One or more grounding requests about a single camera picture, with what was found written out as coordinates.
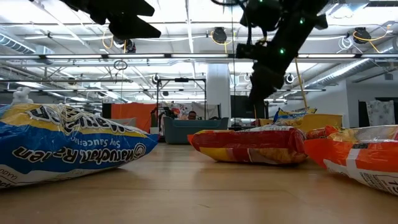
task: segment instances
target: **blue and yellow bag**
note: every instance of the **blue and yellow bag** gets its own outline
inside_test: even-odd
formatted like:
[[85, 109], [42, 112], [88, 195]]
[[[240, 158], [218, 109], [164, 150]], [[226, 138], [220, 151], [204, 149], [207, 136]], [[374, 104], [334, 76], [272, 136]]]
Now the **blue and yellow bag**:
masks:
[[153, 150], [157, 136], [66, 105], [0, 108], [0, 189], [119, 167]]

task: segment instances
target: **ceiling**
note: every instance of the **ceiling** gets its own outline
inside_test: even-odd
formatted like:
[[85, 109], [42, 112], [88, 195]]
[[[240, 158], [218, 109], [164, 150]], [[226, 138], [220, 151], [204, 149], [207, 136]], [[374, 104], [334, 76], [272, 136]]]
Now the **ceiling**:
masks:
[[[155, 9], [152, 17], [142, 17], [145, 21], [152, 24], [162, 32], [159, 39], [136, 39], [134, 43], [137, 53], [188, 53], [188, 54], [225, 54], [234, 53], [237, 42], [245, 42], [248, 30], [239, 24], [242, 10], [239, 7], [223, 8], [213, 4], [209, 0], [146, 0]], [[58, 0], [41, 0], [44, 12], [35, 7], [30, 1], [26, 0], [2, 0], [0, 2], [0, 32], [2, 30], [11, 33], [19, 40], [28, 44], [43, 45], [53, 50], [55, 54], [120, 54], [123, 48], [117, 48], [112, 44], [112, 34], [107, 25], [101, 26], [93, 23], [89, 15], [84, 12], [75, 12]], [[326, 12], [331, 11], [337, 4], [328, 6]], [[341, 11], [328, 15], [329, 28], [316, 30], [300, 49], [301, 54], [335, 54], [367, 51], [373, 47], [370, 44], [352, 44], [344, 42], [343, 37], [347, 32], [352, 33], [355, 27], [365, 27], [373, 38], [384, 37], [373, 42], [374, 45], [390, 39], [398, 32], [396, 21], [398, 20], [398, 7], [365, 7], [355, 12]], [[235, 35], [232, 43], [227, 46], [215, 44], [210, 34], [215, 27], [224, 27], [229, 39]], [[193, 43], [190, 45], [189, 36], [192, 35]], [[253, 29], [254, 40], [260, 39], [262, 33], [260, 29]], [[3, 54], [17, 54], [17, 52], [0, 46]], [[195, 77], [205, 78], [207, 65], [211, 61], [176, 61], [171, 63], [169, 59], [153, 60], [158, 63], [156, 66], [147, 66], [145, 61], [135, 60], [138, 65], [129, 67], [124, 71], [124, 78], [134, 81], [134, 83], [101, 83], [105, 88], [153, 88], [151, 84], [154, 74], [162, 78]], [[233, 62], [227, 61], [231, 76], [231, 84], [238, 88], [250, 88], [247, 74], [252, 72], [252, 62]], [[315, 71], [317, 63], [298, 64], [299, 72], [303, 73], [304, 80], [306, 74]], [[330, 68], [335, 63], [325, 63], [324, 68]], [[48, 72], [53, 73], [59, 67], [48, 68]], [[27, 67], [26, 69], [39, 75], [44, 75], [44, 67]], [[104, 79], [112, 78], [109, 75], [107, 66], [90, 67], [66, 67], [54, 73], [53, 78], [87, 78]], [[295, 65], [292, 63], [287, 69], [287, 73], [296, 74]], [[358, 77], [368, 75], [360, 73]], [[169, 98], [203, 98], [200, 92], [200, 84], [196, 83], [173, 83], [168, 85], [170, 88], [196, 88], [197, 92], [189, 94], [170, 93]], [[62, 88], [86, 88], [86, 86], [68, 86], [62, 84]], [[151, 96], [147, 93], [125, 93], [125, 99], [150, 100]]]

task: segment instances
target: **wooden table surface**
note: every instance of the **wooden table surface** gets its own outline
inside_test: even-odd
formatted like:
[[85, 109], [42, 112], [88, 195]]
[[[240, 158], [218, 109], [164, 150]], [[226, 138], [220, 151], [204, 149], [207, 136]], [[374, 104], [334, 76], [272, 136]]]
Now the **wooden table surface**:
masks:
[[0, 192], [1, 223], [398, 223], [398, 197], [311, 161], [214, 162], [159, 144], [120, 169]]

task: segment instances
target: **stuffed animal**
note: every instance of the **stuffed animal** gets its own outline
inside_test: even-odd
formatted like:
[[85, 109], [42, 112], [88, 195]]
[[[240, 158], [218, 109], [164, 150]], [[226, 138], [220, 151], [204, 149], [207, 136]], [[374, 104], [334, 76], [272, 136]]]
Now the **stuffed animal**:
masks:
[[33, 103], [33, 100], [29, 99], [30, 88], [18, 87], [17, 91], [14, 92], [11, 105], [16, 103]]

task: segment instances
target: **instant noodle package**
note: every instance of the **instant noodle package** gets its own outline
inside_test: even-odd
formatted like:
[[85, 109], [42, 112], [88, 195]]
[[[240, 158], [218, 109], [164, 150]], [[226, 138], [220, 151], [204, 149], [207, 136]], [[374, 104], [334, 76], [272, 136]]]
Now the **instant noodle package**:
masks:
[[0, 189], [71, 179], [141, 158], [157, 138], [66, 105], [0, 108]]
[[398, 126], [346, 129], [305, 141], [305, 152], [332, 173], [398, 195]]
[[193, 147], [224, 162], [297, 164], [303, 162], [304, 135], [298, 129], [263, 126], [244, 131], [202, 131], [192, 137]]

